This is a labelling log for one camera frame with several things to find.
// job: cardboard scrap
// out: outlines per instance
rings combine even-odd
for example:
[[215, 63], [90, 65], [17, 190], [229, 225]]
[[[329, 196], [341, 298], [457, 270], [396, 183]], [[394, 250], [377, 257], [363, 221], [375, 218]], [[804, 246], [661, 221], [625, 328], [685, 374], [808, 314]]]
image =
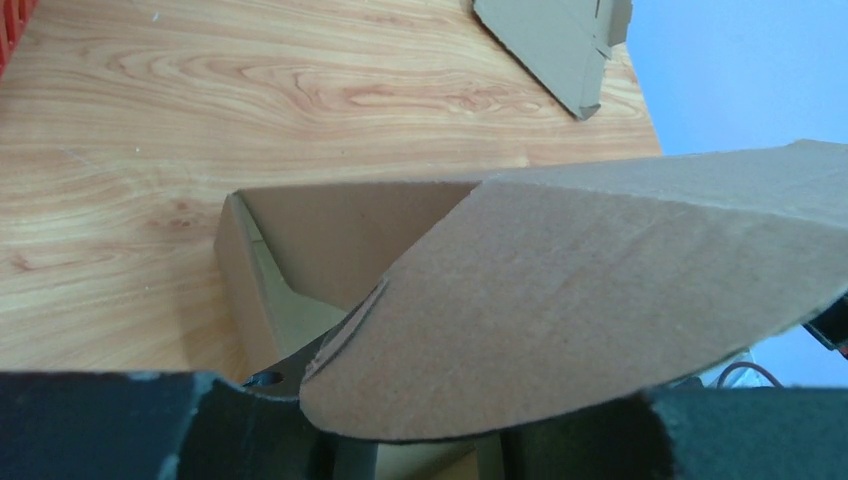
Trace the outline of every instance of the cardboard scrap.
[[[273, 192], [279, 189], [268, 190], [267, 193], [272, 193], [270, 198], [263, 196], [263, 193], [266, 193], [264, 190], [251, 190], [250, 193], [254, 195], [247, 195], [252, 201], [258, 200], [260, 211], [263, 210], [262, 206], [266, 205], [264, 202], [269, 199], [279, 199], [273, 195]], [[466, 187], [464, 191], [460, 189], [457, 193], [464, 196], [467, 195], [468, 190], [469, 188]], [[440, 192], [443, 200], [447, 198], [450, 202], [450, 192], [446, 192], [443, 188], [437, 188], [437, 191]], [[379, 195], [379, 193], [372, 192], [372, 195]], [[421, 200], [415, 195], [409, 195], [407, 198], [413, 202]], [[273, 202], [267, 205], [274, 208]], [[301, 202], [294, 202], [294, 205], [301, 209], [304, 206]], [[412, 206], [404, 202], [395, 202], [393, 205], [407, 212], [414, 210]], [[281, 214], [284, 214], [286, 209], [282, 207], [274, 208], [274, 210], [277, 211], [276, 218], [280, 226], [279, 222], [284, 217]], [[422, 219], [426, 220], [426, 215], [417, 216], [416, 221], [407, 225], [415, 226], [416, 222]], [[285, 222], [282, 227], [287, 230], [289, 227], [291, 230], [297, 228], [296, 224], [288, 225]], [[279, 242], [272, 244], [275, 247], [281, 246]], [[240, 193], [232, 194], [227, 198], [215, 247], [219, 265], [226, 280], [232, 312], [238, 320], [252, 371], [261, 371], [276, 363], [280, 358], [291, 355], [345, 317], [343, 310], [292, 291], [270, 252], [269, 243], [265, 241]], [[364, 304], [361, 311], [366, 312], [367, 305]], [[325, 346], [328, 348], [322, 350], [324, 354], [332, 352], [333, 348], [341, 348], [332, 343], [332, 338]], [[429, 478], [429, 474], [444, 468], [471, 450], [473, 450], [473, 444], [468, 442], [442, 442], [437, 445], [382, 444], [377, 450], [376, 475], [377, 478], [387, 480]]]
[[630, 0], [475, 0], [504, 46], [579, 120], [600, 108], [604, 64], [623, 43]]
[[[475, 185], [465, 179], [404, 180], [230, 195], [215, 251], [248, 368], [267, 368], [344, 318]], [[304, 302], [294, 292], [317, 302]]]
[[351, 437], [443, 439], [700, 371], [848, 290], [846, 187], [848, 148], [817, 142], [487, 178], [387, 269], [303, 411]]

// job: hole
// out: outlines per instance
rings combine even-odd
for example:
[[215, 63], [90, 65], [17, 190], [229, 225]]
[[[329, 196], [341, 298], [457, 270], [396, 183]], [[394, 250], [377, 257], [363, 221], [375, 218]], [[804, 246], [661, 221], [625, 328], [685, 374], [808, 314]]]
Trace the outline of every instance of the hole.
[[243, 386], [245, 387], [267, 387], [270, 385], [276, 385], [283, 380], [285, 380], [285, 376], [283, 376], [280, 372], [259, 372], [254, 373], [244, 382]]

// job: wire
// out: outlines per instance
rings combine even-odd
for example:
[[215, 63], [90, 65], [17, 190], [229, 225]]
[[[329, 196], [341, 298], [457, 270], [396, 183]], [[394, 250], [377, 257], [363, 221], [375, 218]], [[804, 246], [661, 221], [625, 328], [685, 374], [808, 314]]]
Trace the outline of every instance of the wire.
[[730, 376], [731, 372], [739, 368], [750, 368], [752, 370], [755, 370], [760, 375], [766, 377], [766, 379], [771, 382], [772, 386], [777, 388], [783, 388], [783, 384], [780, 383], [780, 381], [774, 375], [772, 375], [771, 372], [753, 362], [733, 362], [728, 365], [727, 368], [722, 370], [721, 375], [718, 376], [718, 380], [716, 381], [716, 388], [724, 388], [724, 382], [727, 381], [727, 377]]

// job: wood grain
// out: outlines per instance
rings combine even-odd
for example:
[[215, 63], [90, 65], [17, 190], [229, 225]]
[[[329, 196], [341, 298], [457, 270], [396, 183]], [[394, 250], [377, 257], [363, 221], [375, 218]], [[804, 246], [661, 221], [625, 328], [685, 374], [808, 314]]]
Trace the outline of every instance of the wood grain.
[[658, 153], [624, 48], [577, 123], [467, 0], [41, 0], [0, 80], [0, 368], [243, 378], [239, 187]]

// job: white wall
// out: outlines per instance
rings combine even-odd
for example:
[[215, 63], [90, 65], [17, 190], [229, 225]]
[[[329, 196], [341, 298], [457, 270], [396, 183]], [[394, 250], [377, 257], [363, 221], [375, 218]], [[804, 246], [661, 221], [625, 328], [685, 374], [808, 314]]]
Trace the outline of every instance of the white wall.
[[[627, 44], [665, 154], [848, 144], [848, 0], [633, 3]], [[803, 329], [754, 355], [785, 383], [848, 386], [848, 361]]]

